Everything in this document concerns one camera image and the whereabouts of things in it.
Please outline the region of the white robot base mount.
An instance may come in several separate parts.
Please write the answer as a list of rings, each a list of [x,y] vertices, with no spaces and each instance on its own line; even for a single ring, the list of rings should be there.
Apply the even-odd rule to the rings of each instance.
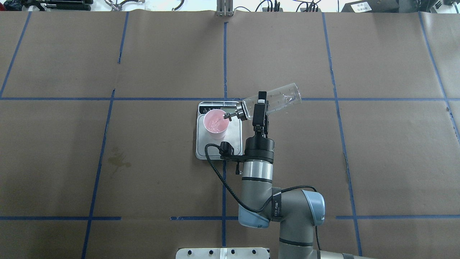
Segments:
[[[264,247],[211,247],[179,249],[176,259],[270,259]]]

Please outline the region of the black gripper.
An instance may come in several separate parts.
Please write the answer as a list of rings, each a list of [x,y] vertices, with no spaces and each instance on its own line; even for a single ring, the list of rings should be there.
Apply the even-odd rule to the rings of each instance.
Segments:
[[[266,125],[267,92],[259,91],[257,101],[252,120],[254,136],[246,140],[244,157],[245,160],[274,162],[275,142],[268,137],[269,126]]]

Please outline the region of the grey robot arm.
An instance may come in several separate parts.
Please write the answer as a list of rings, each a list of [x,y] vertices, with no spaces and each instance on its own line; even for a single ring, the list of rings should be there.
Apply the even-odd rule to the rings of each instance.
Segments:
[[[298,102],[293,94],[266,91],[243,101],[243,114],[252,120],[254,135],[246,140],[238,162],[243,164],[242,189],[238,199],[239,223],[246,227],[267,228],[280,224],[278,258],[280,259],[355,259],[352,254],[314,248],[317,227],[324,223],[325,200],[309,186],[282,189],[273,186],[275,142],[269,138],[269,113]]]

